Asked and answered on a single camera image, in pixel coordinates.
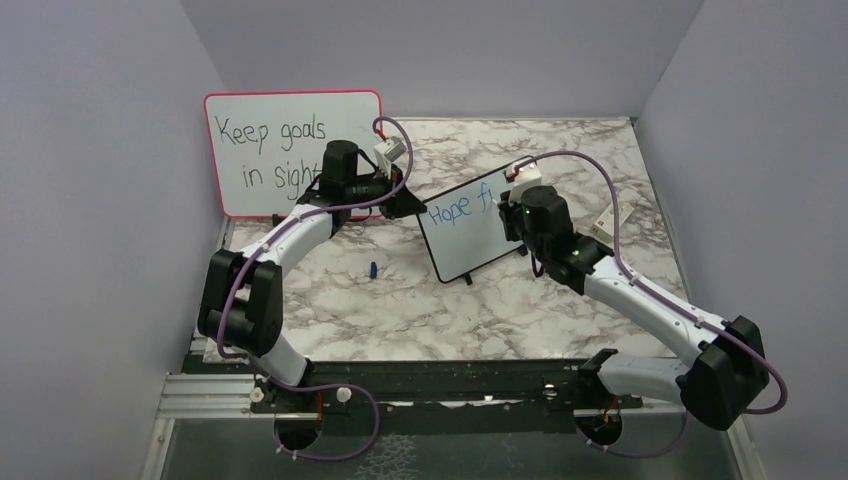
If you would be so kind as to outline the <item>black framed whiteboard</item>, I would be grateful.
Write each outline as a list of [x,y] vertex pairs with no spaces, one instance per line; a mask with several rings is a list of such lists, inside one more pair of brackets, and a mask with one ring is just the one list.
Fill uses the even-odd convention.
[[424,201],[417,216],[437,279],[449,283],[512,252],[524,253],[519,241],[508,241],[499,216],[500,196],[512,183],[502,165]]

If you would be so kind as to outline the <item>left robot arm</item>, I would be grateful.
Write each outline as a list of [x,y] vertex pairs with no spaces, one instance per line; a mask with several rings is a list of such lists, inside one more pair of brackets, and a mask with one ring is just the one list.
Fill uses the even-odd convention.
[[394,163],[406,151],[398,137],[383,140],[368,159],[371,172],[361,174],[358,162],[366,159],[364,151],[351,141],[329,142],[320,174],[290,214],[258,241],[239,251],[220,249],[210,259],[199,333],[225,348],[227,356],[250,360],[275,378],[276,396],[290,410],[309,406],[315,386],[305,377],[309,360],[283,334],[284,280],[308,253],[350,222],[355,209],[378,208],[388,219],[425,211]]

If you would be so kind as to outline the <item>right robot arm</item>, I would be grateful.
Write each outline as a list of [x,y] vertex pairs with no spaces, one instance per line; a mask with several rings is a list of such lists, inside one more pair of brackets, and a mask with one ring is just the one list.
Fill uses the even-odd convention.
[[542,274],[624,315],[675,355],[596,354],[576,383],[585,404],[600,407],[623,395],[674,402],[714,430],[751,413],[770,380],[761,331],[752,320],[701,310],[617,261],[610,247],[575,231],[566,200],[552,186],[519,196],[504,192],[497,208],[506,238],[521,242]]

